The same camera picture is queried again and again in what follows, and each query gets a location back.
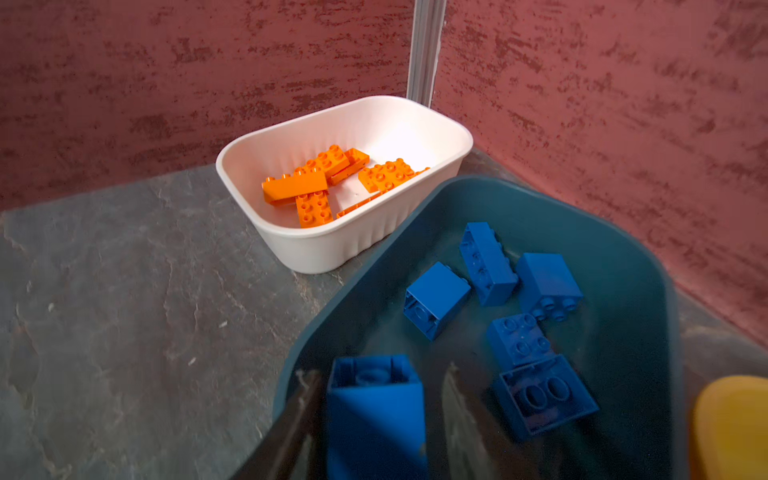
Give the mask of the yellow plastic bin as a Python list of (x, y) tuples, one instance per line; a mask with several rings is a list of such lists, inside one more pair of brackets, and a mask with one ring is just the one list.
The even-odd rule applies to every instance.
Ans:
[(702, 390), (691, 414), (693, 479), (765, 479), (767, 380), (728, 376)]

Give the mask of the blue lego front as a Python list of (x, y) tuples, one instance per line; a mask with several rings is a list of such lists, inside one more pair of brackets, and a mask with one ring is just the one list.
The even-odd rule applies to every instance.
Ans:
[(405, 355), (339, 357), (326, 393), (329, 479), (426, 479), (421, 380)]

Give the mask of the orange lego brick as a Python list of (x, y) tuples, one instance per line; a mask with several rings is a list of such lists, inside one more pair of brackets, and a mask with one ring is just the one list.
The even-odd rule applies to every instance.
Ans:
[(282, 205), (300, 195), (312, 194), (328, 188), (325, 174), (317, 172), (285, 175), (276, 179), (268, 177), (262, 184), (264, 200), (270, 205)]
[(349, 161), (348, 165), (339, 172), (331, 175), (328, 179), (329, 186), (339, 185), (347, 178), (360, 172), (370, 162), (370, 156), (356, 148), (351, 148), (345, 152)]
[(387, 192), (418, 175), (402, 158), (364, 167), (358, 173), (358, 180), (369, 193)]

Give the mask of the orange lego top brick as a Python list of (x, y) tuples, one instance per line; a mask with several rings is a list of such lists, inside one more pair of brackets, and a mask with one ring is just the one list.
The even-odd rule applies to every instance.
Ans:
[(387, 192), (418, 175), (402, 158), (364, 167), (358, 173), (358, 180), (369, 193)]

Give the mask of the orange lego long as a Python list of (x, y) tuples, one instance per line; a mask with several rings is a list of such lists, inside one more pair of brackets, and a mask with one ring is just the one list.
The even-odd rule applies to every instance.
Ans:
[(297, 167), (296, 172), (322, 172), (327, 179), (346, 169), (351, 164), (350, 158), (339, 145), (331, 145), (327, 151), (319, 153), (314, 159), (308, 160), (303, 166)]

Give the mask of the blue lego brick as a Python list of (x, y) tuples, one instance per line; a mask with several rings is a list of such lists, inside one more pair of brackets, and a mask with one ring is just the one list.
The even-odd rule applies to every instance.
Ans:
[(537, 321), (561, 322), (584, 298), (562, 255), (523, 253), (516, 265), (519, 306)]

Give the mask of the blue lego long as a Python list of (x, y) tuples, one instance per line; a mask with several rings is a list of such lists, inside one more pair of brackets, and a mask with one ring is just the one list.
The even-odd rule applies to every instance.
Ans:
[(518, 285), (511, 260), (487, 222), (466, 225), (459, 245), (461, 256), (482, 306), (501, 306)]

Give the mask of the orange lego brick studs up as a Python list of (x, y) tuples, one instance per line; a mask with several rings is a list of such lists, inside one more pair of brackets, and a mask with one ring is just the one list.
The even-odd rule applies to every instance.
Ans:
[(301, 228), (313, 228), (333, 221), (327, 190), (298, 195), (295, 203)]

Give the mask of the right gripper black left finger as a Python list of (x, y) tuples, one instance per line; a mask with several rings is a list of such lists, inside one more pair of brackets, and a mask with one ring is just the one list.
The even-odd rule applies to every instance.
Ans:
[(321, 454), (326, 379), (296, 372), (298, 387), (282, 413), (231, 479), (325, 479)]

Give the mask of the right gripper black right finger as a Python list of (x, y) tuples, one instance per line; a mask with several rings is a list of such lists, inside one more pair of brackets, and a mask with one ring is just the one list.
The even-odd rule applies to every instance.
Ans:
[(451, 363), (444, 375), (442, 410), (447, 458), (453, 479), (562, 479), (564, 456), (510, 441), (470, 392)]

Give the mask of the aluminium corner post left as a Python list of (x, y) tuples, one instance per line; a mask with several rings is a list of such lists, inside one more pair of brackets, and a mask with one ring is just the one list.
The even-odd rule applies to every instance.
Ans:
[(446, 0), (416, 0), (406, 98), (430, 107), (437, 75)]

